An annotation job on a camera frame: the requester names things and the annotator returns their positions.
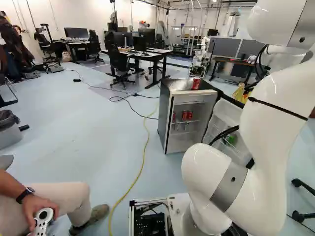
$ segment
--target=knee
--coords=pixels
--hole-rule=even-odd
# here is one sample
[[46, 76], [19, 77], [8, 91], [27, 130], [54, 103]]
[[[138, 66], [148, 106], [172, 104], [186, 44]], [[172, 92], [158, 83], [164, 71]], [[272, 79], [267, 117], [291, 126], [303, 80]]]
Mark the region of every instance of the knee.
[[84, 198], [88, 198], [90, 195], [90, 187], [87, 183], [84, 182], [77, 183], [77, 191], [78, 194], [80, 194]]

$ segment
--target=game controller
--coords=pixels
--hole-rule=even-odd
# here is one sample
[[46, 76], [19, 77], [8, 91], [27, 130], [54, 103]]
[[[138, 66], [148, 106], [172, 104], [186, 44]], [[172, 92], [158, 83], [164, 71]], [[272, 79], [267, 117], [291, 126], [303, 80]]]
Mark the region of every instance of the game controller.
[[36, 213], [34, 236], [47, 236], [47, 227], [51, 224], [54, 218], [54, 210], [44, 208]]

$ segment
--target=black office chair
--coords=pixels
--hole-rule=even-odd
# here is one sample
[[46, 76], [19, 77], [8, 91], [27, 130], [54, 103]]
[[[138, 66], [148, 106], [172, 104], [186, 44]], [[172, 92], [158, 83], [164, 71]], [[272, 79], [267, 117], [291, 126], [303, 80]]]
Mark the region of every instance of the black office chair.
[[53, 57], [51, 55], [55, 52], [54, 44], [49, 42], [45, 35], [41, 34], [41, 28], [36, 28], [34, 39], [38, 41], [39, 47], [43, 51], [44, 55], [46, 55], [46, 53], [49, 54], [49, 57], [43, 58], [44, 61], [57, 60], [57, 57]]
[[129, 76], [129, 57], [126, 54], [119, 52], [118, 47], [114, 42], [114, 34], [111, 31], [108, 31], [105, 35], [105, 47], [108, 50], [108, 56], [110, 60], [111, 69], [116, 70], [115, 79], [110, 85], [112, 88], [113, 85], [122, 84], [124, 89], [126, 89], [125, 82], [135, 84], [135, 81], [128, 80]]
[[90, 42], [88, 46], [89, 58], [94, 58], [95, 64], [98, 61], [105, 63], [102, 58], [99, 58], [100, 44], [95, 30], [92, 29], [90, 30], [89, 42]]
[[[162, 38], [162, 34], [158, 33], [157, 34], [157, 40], [155, 42], [155, 48], [164, 49], [164, 47], [165, 47], [165, 42]], [[149, 69], [149, 75], [151, 75], [152, 70], [153, 70], [153, 66], [149, 66], [148, 69]], [[157, 66], [157, 69], [162, 73], [162, 70], [163, 70], [162, 67]]]

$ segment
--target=yellow cable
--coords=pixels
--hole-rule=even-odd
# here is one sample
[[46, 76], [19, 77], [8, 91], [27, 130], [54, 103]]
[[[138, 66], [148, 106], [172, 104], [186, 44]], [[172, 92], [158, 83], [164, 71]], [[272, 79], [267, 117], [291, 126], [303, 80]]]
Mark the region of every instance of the yellow cable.
[[122, 200], [127, 196], [127, 194], [130, 192], [130, 190], [133, 188], [133, 186], [137, 183], [141, 173], [142, 173], [142, 170], [143, 170], [143, 167], [144, 167], [144, 160], [145, 160], [145, 153], [146, 153], [146, 148], [147, 148], [147, 145], [149, 143], [149, 139], [150, 139], [150, 132], [148, 130], [148, 128], [146, 127], [146, 120], [148, 117], [151, 117], [155, 112], [157, 112], [157, 109], [158, 109], [158, 106], [156, 106], [155, 110], [150, 113], [148, 116], [146, 116], [144, 119], [143, 119], [143, 126], [144, 128], [146, 129], [147, 133], [148, 133], [148, 138], [147, 138], [147, 141], [144, 145], [144, 148], [143, 148], [143, 154], [142, 154], [142, 165], [141, 165], [141, 168], [140, 168], [140, 171], [136, 177], [136, 179], [132, 182], [130, 188], [128, 189], [127, 192], [125, 192], [125, 194], [123, 194], [123, 196], [115, 203], [115, 205], [113, 206], [111, 212], [110, 212], [110, 215], [109, 215], [109, 219], [108, 219], [108, 232], [109, 232], [109, 235], [110, 236], [113, 236], [113, 232], [112, 232], [112, 219], [113, 219], [113, 214], [114, 214], [114, 211], [116, 209], [116, 207], [122, 202]]

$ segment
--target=wristwatch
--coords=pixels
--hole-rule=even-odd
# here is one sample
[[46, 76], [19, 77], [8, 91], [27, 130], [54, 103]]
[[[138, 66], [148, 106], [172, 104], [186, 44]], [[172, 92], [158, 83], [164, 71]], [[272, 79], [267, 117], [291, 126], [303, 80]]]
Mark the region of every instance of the wristwatch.
[[22, 204], [22, 200], [24, 197], [26, 197], [29, 194], [34, 194], [35, 193], [35, 189], [31, 188], [31, 187], [27, 187], [23, 193], [21, 193], [16, 199], [15, 201], [19, 204]]

